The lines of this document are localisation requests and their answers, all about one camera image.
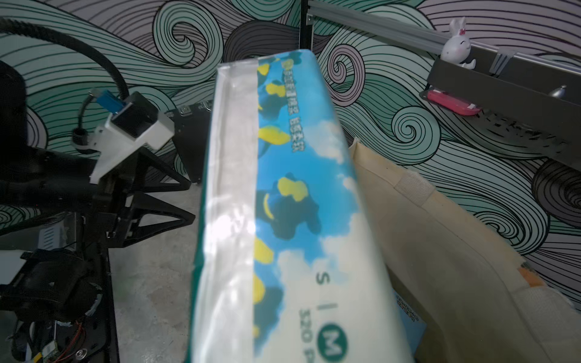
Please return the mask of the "floral canvas tote bag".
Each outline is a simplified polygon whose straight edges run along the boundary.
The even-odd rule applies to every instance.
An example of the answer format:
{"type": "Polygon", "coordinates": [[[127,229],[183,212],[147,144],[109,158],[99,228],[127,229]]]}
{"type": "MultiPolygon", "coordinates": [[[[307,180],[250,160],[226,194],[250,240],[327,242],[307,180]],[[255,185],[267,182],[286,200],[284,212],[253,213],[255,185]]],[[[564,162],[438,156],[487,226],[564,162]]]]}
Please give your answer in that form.
{"type": "Polygon", "coordinates": [[[427,328],[418,362],[578,362],[580,315],[417,172],[349,149],[391,283],[427,328]]]}

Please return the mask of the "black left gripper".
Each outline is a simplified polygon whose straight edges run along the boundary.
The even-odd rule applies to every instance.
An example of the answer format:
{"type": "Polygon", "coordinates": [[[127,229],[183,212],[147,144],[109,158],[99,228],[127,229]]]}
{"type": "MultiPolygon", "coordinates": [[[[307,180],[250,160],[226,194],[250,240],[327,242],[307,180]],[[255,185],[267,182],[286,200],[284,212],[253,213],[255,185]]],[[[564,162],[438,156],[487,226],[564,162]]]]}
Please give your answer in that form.
{"type": "Polygon", "coordinates": [[[44,225],[59,213],[80,213],[87,219],[104,214],[114,216],[107,247],[124,248],[195,221],[194,214],[144,194],[187,191],[192,185],[147,148],[139,148],[95,185],[89,177],[96,163],[89,158],[32,147],[15,157],[3,157],[1,205],[45,213],[2,228],[1,236],[44,225]]]}

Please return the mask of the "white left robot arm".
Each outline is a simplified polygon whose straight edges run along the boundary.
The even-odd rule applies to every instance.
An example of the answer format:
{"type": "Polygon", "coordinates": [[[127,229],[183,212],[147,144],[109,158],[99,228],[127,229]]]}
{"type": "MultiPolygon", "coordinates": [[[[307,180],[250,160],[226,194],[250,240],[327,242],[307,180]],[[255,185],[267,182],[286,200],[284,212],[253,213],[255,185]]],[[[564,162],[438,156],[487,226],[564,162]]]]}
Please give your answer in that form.
{"type": "Polygon", "coordinates": [[[27,134],[27,93],[21,74],[1,65],[1,203],[83,214],[85,234],[77,250],[37,250],[24,254],[24,265],[1,287],[1,308],[25,324],[75,322],[97,307],[104,288],[93,284],[87,250],[124,248],[194,222],[194,216],[154,198],[157,191],[184,191],[187,178],[169,166],[160,169],[171,185],[147,185],[148,167],[159,164],[154,151],[175,134],[174,122],[139,93],[130,93],[119,70],[99,51],[67,34],[4,18],[1,31],[69,48],[105,69],[118,94],[94,91],[110,116],[84,147],[97,160],[33,148],[27,134]]]}

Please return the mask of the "light blue wipes pack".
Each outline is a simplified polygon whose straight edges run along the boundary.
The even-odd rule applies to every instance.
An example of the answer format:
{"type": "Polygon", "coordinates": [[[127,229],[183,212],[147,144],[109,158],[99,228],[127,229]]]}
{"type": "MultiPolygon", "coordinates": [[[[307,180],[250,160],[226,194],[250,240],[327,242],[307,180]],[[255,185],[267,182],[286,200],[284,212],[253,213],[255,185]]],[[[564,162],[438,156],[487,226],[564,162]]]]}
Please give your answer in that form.
{"type": "Polygon", "coordinates": [[[425,334],[427,324],[420,315],[396,292],[396,303],[412,353],[415,353],[425,334]]]}

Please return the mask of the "green blue tissue pack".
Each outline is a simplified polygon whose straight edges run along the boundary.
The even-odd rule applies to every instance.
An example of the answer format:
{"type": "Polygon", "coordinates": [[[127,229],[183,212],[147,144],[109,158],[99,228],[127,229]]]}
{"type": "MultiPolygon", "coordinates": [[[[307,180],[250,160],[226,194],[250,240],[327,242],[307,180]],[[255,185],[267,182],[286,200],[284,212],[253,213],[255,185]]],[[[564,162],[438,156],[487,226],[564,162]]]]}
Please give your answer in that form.
{"type": "Polygon", "coordinates": [[[411,362],[316,56],[217,70],[188,362],[411,362]]]}

